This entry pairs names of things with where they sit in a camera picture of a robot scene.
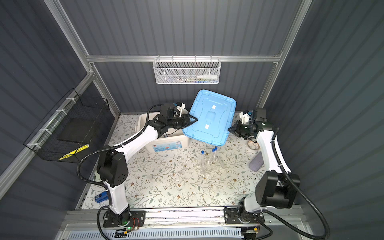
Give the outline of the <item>blue plastic box lid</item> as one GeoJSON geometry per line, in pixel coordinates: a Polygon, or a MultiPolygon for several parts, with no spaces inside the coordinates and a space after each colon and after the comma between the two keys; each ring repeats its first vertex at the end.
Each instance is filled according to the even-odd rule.
{"type": "Polygon", "coordinates": [[[233,98],[208,91],[198,92],[190,115],[198,121],[183,129],[185,136],[217,147],[223,146],[230,134],[237,102],[233,98]]]}

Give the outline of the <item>grey oval stone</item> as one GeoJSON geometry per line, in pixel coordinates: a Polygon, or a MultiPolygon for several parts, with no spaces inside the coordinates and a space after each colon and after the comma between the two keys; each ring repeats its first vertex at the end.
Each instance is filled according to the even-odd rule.
{"type": "Polygon", "coordinates": [[[262,152],[258,152],[255,157],[249,162],[248,167],[253,172],[258,172],[264,165],[262,152]]]}

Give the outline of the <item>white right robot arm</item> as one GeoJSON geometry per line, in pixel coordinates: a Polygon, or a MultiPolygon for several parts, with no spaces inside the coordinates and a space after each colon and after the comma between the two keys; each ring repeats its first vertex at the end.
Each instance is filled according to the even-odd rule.
{"type": "Polygon", "coordinates": [[[239,113],[239,120],[229,128],[236,137],[249,140],[260,147],[263,162],[259,163],[266,171],[256,185],[255,196],[243,198],[237,208],[236,216],[243,223],[254,220],[253,213],[260,207],[289,209],[293,206],[297,190],[288,178],[299,186],[300,177],[288,168],[277,139],[277,131],[267,119],[266,110],[257,108],[239,113]]]}

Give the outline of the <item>blue capped test tube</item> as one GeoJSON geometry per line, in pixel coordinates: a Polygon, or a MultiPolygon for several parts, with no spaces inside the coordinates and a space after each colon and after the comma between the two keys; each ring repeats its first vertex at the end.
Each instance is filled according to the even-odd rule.
{"type": "Polygon", "coordinates": [[[207,174],[205,160],[205,151],[201,151],[201,168],[204,176],[207,174]]]}
{"type": "Polygon", "coordinates": [[[218,155],[218,147],[215,147],[214,155],[213,155],[214,162],[219,163],[222,168],[224,168],[223,162],[221,157],[218,155]]]}
{"type": "Polygon", "coordinates": [[[216,155],[217,155],[217,150],[218,148],[215,147],[213,150],[212,150],[212,157],[211,157],[211,164],[214,164],[216,162],[216,155]]]}

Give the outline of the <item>white plastic storage box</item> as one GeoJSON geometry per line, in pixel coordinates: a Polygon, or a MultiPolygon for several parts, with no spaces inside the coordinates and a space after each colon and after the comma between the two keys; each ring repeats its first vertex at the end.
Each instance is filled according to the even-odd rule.
{"type": "MultiPolygon", "coordinates": [[[[152,120],[160,112],[150,113],[149,120],[152,120]]],[[[136,125],[135,133],[140,131],[145,124],[147,114],[139,116],[138,124],[136,125]]],[[[184,135],[183,130],[169,129],[162,137],[147,144],[145,148],[150,153],[157,153],[169,150],[177,150],[187,148],[189,146],[190,138],[184,135]]]]}

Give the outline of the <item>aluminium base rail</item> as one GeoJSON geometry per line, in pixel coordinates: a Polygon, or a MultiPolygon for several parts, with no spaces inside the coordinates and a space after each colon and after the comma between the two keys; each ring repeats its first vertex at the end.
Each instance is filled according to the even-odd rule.
{"type": "MultiPolygon", "coordinates": [[[[224,207],[148,208],[142,211],[146,212],[143,229],[221,227],[225,226],[226,222],[230,227],[251,225],[230,219],[230,216],[224,213],[224,207]]],[[[96,230],[97,212],[68,211],[60,230],[96,230]]]]}

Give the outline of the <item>blue object at table edge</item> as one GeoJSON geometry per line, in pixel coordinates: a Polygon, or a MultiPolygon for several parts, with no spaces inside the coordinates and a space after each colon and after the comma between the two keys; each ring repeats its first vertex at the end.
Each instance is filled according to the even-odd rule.
{"type": "Polygon", "coordinates": [[[101,202],[104,202],[104,201],[107,201],[109,199],[108,197],[108,193],[106,191],[96,195],[94,197],[94,200],[96,203],[101,203],[101,202]]]}

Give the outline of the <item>white bottle in basket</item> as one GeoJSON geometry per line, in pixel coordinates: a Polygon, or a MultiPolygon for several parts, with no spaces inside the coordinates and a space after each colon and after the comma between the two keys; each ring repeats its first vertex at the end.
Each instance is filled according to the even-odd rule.
{"type": "Polygon", "coordinates": [[[216,81],[218,80],[218,75],[199,75],[197,76],[197,79],[202,79],[206,81],[216,81]]]}

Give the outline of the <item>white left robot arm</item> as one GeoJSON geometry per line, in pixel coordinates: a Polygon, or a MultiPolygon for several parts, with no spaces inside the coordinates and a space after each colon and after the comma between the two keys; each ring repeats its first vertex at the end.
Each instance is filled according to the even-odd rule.
{"type": "Polygon", "coordinates": [[[159,104],[150,107],[143,128],[132,137],[101,151],[97,173],[109,198],[109,209],[121,215],[129,208],[125,193],[125,180],[128,177],[128,161],[145,145],[157,140],[169,129],[182,130],[198,118],[184,111],[182,103],[159,104]]]}

